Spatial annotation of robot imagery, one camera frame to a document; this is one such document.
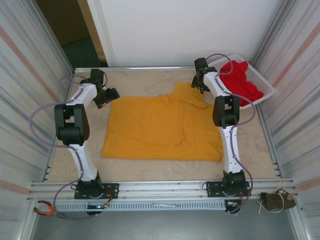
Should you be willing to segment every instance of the beige tabletop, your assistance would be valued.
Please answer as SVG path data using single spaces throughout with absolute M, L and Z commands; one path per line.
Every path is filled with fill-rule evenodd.
M 116 88 L 121 97 L 154 97 L 173 92 L 177 82 L 192 82 L 194 71 L 107 72 L 108 88 Z M 204 100 L 214 103 L 205 92 Z M 174 181 L 210 180 L 223 177 L 223 162 L 204 160 L 119 159 L 101 156 L 112 102 L 98 109 L 91 102 L 86 109 L 90 126 L 88 145 L 94 165 L 103 181 Z M 240 122 L 251 117 L 252 108 L 240 111 Z M 256 116 L 250 123 L 238 127 L 238 148 L 241 162 L 253 178 L 275 178 L 265 136 Z M 57 148 L 53 157 L 49 182 L 67 182 L 78 178 L 74 160 L 67 149 Z

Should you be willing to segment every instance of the red-handled pliers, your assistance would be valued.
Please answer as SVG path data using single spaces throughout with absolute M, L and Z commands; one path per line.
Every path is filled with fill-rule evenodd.
M 52 217 L 52 216 L 55 216 L 55 208 L 54 206 L 51 205 L 50 202 L 47 202 L 47 201 L 38 201 L 39 204 L 44 204 L 46 205 L 50 211 L 40 211 L 38 208 L 34 207 L 33 210 L 39 214 L 39 215 L 43 215 L 43 216 L 49 216 L 49 217 Z

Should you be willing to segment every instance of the white basket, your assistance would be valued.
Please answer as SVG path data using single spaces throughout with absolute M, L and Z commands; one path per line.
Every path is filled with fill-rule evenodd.
M 237 63 L 242 63 L 245 60 L 238 54 L 232 54 L 228 56 L 231 60 L 236 61 Z M 209 67 L 214 66 L 218 73 L 220 72 L 220 69 L 226 65 L 229 62 L 228 59 L 225 57 L 222 57 L 216 61 L 213 61 L 209 64 Z M 253 102 L 254 105 L 266 100 L 269 98 L 272 94 L 275 93 L 274 87 L 263 77 L 260 73 L 258 73 L 257 70 L 255 70 L 250 64 L 248 64 L 248 69 L 245 72 L 247 81 L 250 81 L 253 83 L 259 91 L 263 92 L 263 97 L 259 98 L 258 100 L 255 100 Z M 245 106 L 241 106 L 240 109 L 246 109 L 251 107 L 250 104 L 247 104 Z

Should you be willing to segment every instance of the orange cloth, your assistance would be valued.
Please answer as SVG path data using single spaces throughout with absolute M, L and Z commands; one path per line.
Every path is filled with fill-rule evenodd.
M 218 162 L 223 146 L 212 113 L 212 105 L 190 83 L 177 83 L 173 94 L 118 98 L 112 102 L 101 155 Z

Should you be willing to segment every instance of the purple cable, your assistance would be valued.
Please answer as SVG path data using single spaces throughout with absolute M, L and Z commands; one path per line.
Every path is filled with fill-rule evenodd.
M 249 199 L 249 197 L 251 196 L 252 194 L 252 190 L 254 188 L 254 179 L 251 175 L 251 173 L 249 172 L 249 170 L 239 161 L 239 159 L 237 158 L 236 154 L 235 154 L 235 150 L 234 150 L 234 144 L 233 144 L 233 141 L 232 141 L 232 133 L 233 133 L 233 129 L 240 126 L 240 125 L 243 125 L 243 124 L 247 124 L 249 123 L 252 119 L 255 118 L 256 114 L 257 114 L 257 109 L 256 109 L 256 106 L 253 104 L 252 101 L 250 101 L 248 98 L 244 97 L 244 96 L 241 96 L 241 95 L 238 95 L 238 94 L 235 94 L 235 93 L 232 93 L 232 92 L 228 92 L 228 91 L 225 91 L 224 88 L 221 86 L 221 84 L 218 82 L 218 77 L 220 75 L 228 75 L 230 74 L 233 69 L 234 69 L 234 66 L 233 66 L 233 63 L 231 61 L 231 59 L 227 56 L 227 55 L 224 55 L 222 53 L 215 53 L 215 54 L 212 54 L 210 56 L 208 56 L 205 60 L 208 60 L 209 58 L 213 57 L 213 56 L 223 56 L 225 58 L 227 58 L 231 64 L 231 69 L 229 72 L 219 72 L 216 76 L 215 76 L 215 82 L 216 84 L 219 86 L 219 88 L 226 94 L 229 94 L 229 95 L 232 95 L 232 96 L 236 96 L 236 97 L 239 97 L 239 98 L 242 98 L 244 100 L 246 100 L 249 104 L 251 104 L 252 108 L 253 108 L 253 115 L 252 117 L 250 117 L 250 119 L 244 121 L 244 122 L 241 122 L 241 123 L 238 123 L 236 125 L 234 125 L 231 130 L 230 130 L 230 144 L 231 144 L 231 151 L 232 151 L 232 154 L 233 154 L 233 157 L 235 159 L 235 161 L 248 173 L 249 177 L 250 177 L 250 181 L 251 181 L 251 186 L 250 186 L 250 190 L 249 190 L 249 194 L 248 196 L 245 198 L 245 200 L 240 204 L 240 206 L 238 206 L 236 209 L 230 211 L 229 213 L 232 214 L 234 212 L 236 212 L 237 210 L 239 210 Z
M 47 142 L 45 140 L 43 140 L 41 137 L 39 137 L 35 130 L 34 130 L 34 127 L 32 126 L 32 120 L 34 118 L 34 116 L 41 110 L 45 109 L 45 108 L 49 108 L 49 107 L 52 107 L 52 106 L 55 106 L 55 105 L 60 105 L 60 104 L 69 104 L 69 103 L 72 103 L 74 100 L 76 100 L 81 94 L 82 92 L 84 91 L 82 85 L 78 82 L 65 82 L 65 83 L 62 83 L 62 80 L 65 79 L 65 78 L 68 78 L 68 77 L 79 77 L 79 78 L 83 78 L 83 79 L 86 79 L 86 77 L 84 76 L 81 76 L 81 75 L 77 75 L 77 74 L 71 74 L 71 75 L 65 75 L 63 76 L 59 82 L 62 84 L 62 85 L 73 85 L 73 84 L 76 84 L 76 85 L 79 85 L 81 86 L 81 89 L 80 89 L 80 92 L 74 97 L 74 99 L 71 99 L 71 100 L 68 100 L 68 101 L 61 101 L 61 102 L 54 102 L 54 103 L 50 103 L 50 104 L 47 104 L 47 105 L 44 105 L 40 108 L 38 108 L 37 110 L 35 110 L 30 118 L 29 118 L 29 128 L 30 128 L 30 131 L 31 133 L 33 134 L 33 136 L 39 140 L 41 143 L 45 144 L 45 145 L 48 145 L 50 147 L 54 147 L 54 148 L 64 148 L 64 149 L 72 149 L 74 152 L 75 152 L 75 155 L 76 157 L 78 158 L 78 161 L 79 161 L 79 166 L 80 166 L 80 170 L 81 170 L 81 175 L 80 177 L 77 179 L 77 180 L 74 180 L 74 181 L 71 181 L 69 183 L 67 183 L 66 185 L 62 186 L 55 194 L 54 198 L 53 198 L 53 207 L 54 207 L 54 210 L 57 214 L 57 216 L 63 218 L 63 219 L 67 219 L 67 220 L 82 220 L 82 219 L 87 219 L 87 218 L 91 218 L 91 217 L 94 217 L 94 215 L 91 215 L 91 216 L 86 216 L 86 217 L 67 217 L 65 216 L 64 214 L 62 214 L 61 212 L 59 212 L 56 208 L 56 200 L 57 200 L 57 197 L 58 197 L 58 194 L 62 191 L 62 189 L 66 188 L 67 186 L 70 186 L 74 183 L 77 183 L 78 181 L 80 181 L 82 179 L 82 177 L 84 176 L 84 167 L 83 167 L 83 164 L 81 162 L 81 158 L 79 156 L 79 153 L 77 152 L 77 150 L 72 147 L 72 146 L 66 146 L 66 145 L 57 145 L 57 144 L 53 144 L 53 143 L 50 143 L 50 142 Z

